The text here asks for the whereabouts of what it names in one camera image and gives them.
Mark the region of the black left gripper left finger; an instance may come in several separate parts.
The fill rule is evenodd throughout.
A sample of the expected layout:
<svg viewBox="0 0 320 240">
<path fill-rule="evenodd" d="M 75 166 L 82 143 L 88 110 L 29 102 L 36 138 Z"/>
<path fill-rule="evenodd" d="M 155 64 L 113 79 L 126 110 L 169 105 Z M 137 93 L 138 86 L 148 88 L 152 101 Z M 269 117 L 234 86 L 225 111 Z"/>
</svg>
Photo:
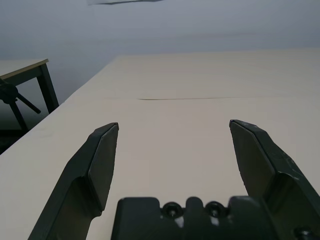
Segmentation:
<svg viewBox="0 0 320 240">
<path fill-rule="evenodd" d="M 119 125 L 95 129 L 64 167 L 30 240 L 84 240 L 91 222 L 106 208 Z"/>
</svg>

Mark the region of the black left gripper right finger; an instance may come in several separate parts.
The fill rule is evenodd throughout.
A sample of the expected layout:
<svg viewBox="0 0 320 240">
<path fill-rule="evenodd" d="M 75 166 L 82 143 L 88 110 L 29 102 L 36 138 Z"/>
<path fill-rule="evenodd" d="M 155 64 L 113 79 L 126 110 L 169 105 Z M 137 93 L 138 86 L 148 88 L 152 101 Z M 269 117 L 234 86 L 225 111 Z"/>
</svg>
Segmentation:
<svg viewBox="0 0 320 240">
<path fill-rule="evenodd" d="M 320 196 L 269 134 L 258 126 L 231 120 L 236 161 L 250 197 L 263 200 L 281 240 L 320 238 Z"/>
</svg>

